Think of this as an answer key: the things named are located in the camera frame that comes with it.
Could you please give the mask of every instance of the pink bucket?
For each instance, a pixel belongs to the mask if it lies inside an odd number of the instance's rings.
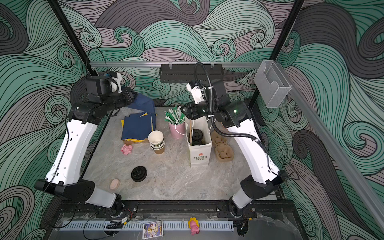
[[[184,137],[183,134],[185,134],[185,122],[182,122],[182,123],[177,124],[177,125],[171,124],[170,122],[168,122],[168,124],[169,124],[169,129],[170,129],[170,133],[171,133],[172,137],[174,137],[176,139],[180,139],[180,138]]]

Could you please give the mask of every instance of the white rope handle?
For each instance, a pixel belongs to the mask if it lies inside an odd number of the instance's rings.
[[[179,120],[185,122],[184,120],[182,120],[182,119],[180,119],[180,118],[179,118],[178,120],[176,120],[175,130],[176,130],[176,132],[178,132],[179,134],[186,136],[186,134],[184,134],[184,133],[180,133],[180,132],[177,130],[177,128],[176,128],[177,122],[178,122]]]

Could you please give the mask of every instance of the patterned wallpaper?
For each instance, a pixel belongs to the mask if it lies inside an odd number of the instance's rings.
[[[83,48],[107,61],[238,61],[270,57],[293,1],[272,0],[60,0]],[[92,61],[103,61],[99,51]],[[159,68],[112,68],[123,84],[156,105],[192,101],[183,83],[161,83]],[[231,99],[255,90],[257,69],[225,69]]]
[[[278,62],[356,167],[384,200],[384,1],[326,0],[300,11]],[[257,99],[260,131],[288,180],[310,239],[373,240],[384,234],[287,96],[276,109]]]
[[[34,184],[51,168],[63,120],[85,91],[78,81],[83,66],[46,0],[0,0],[0,239],[42,239],[46,233],[42,192]],[[44,195],[44,209],[51,200]]]

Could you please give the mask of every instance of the pink oval object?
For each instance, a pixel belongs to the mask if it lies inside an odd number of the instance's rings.
[[[117,190],[119,188],[119,185],[120,185],[120,180],[119,179],[113,179],[111,184],[109,185],[109,188],[111,190]]]

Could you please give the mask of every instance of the pink toy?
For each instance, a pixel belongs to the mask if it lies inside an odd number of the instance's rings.
[[[121,148],[121,151],[123,152],[124,155],[128,155],[129,153],[132,152],[132,145],[124,144]]]
[[[191,229],[191,235],[198,234],[200,232],[199,229],[199,222],[196,220],[195,217],[191,217],[188,222],[189,228]]]

